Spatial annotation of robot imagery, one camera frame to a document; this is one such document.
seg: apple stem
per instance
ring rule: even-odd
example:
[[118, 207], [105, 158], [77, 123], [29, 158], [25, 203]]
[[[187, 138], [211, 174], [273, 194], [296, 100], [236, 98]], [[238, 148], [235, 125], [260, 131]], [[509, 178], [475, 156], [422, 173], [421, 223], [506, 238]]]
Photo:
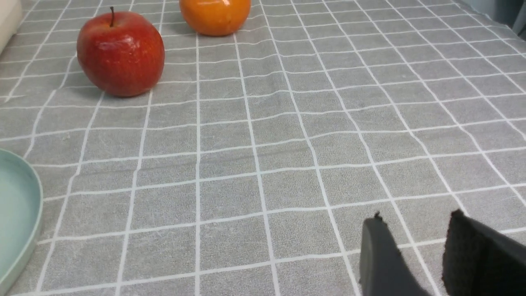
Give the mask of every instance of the apple stem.
[[113, 20], [115, 19], [115, 12], [113, 11], [113, 6], [110, 6], [109, 9], [112, 11], [112, 22], [109, 23], [109, 27], [113, 27]]

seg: persimmon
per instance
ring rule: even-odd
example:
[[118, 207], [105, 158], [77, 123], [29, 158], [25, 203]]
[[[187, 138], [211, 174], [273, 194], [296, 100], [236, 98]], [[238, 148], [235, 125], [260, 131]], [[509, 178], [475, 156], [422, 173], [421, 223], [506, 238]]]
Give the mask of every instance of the persimmon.
[[227, 36], [239, 30], [250, 13], [250, 0], [179, 0], [188, 25], [207, 36]]

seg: tablecloth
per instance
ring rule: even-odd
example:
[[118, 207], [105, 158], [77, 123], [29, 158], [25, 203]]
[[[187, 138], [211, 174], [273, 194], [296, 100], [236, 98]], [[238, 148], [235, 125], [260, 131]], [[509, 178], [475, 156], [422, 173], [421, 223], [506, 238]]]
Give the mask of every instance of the tablecloth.
[[[136, 98], [76, 59], [111, 5], [164, 39], [161, 81]], [[359, 295], [377, 211], [436, 295], [451, 211], [526, 243], [526, 43], [462, 3], [252, 0], [221, 38], [173, 1], [23, 6], [0, 147], [45, 201], [9, 295]]]

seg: light green plate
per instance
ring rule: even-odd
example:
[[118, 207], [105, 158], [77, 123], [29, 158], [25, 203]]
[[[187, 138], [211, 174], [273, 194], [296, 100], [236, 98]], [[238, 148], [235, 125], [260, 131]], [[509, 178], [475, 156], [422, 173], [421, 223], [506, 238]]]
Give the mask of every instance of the light green plate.
[[21, 157], [0, 149], [0, 295], [29, 261], [40, 235], [42, 184]]

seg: red apple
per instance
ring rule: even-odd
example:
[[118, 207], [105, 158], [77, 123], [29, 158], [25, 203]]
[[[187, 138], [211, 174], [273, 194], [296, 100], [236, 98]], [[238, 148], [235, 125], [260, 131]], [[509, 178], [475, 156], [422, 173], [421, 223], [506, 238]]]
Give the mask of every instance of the red apple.
[[163, 73], [163, 39], [142, 15], [110, 9], [111, 13], [90, 19], [80, 29], [78, 62], [88, 79], [108, 94], [143, 94]]

